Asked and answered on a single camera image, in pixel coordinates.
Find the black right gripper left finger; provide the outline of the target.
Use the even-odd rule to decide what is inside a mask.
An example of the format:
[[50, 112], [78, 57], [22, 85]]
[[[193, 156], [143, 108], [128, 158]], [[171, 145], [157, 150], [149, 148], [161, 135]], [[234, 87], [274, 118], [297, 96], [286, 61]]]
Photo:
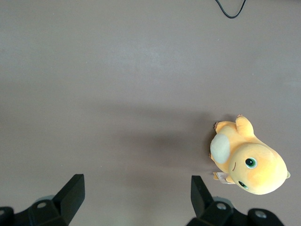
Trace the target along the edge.
[[85, 199], [83, 174], [75, 174], [56, 194], [39, 198], [27, 209], [14, 213], [0, 208], [2, 226], [68, 226]]

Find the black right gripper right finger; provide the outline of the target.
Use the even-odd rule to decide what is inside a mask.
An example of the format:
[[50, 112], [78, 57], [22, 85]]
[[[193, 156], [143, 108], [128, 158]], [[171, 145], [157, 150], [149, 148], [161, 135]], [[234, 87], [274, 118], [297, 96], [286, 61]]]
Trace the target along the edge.
[[190, 200], [195, 217], [189, 226], [281, 226], [281, 220], [271, 211], [253, 208], [245, 215], [232, 202], [213, 197], [201, 176], [191, 177]]

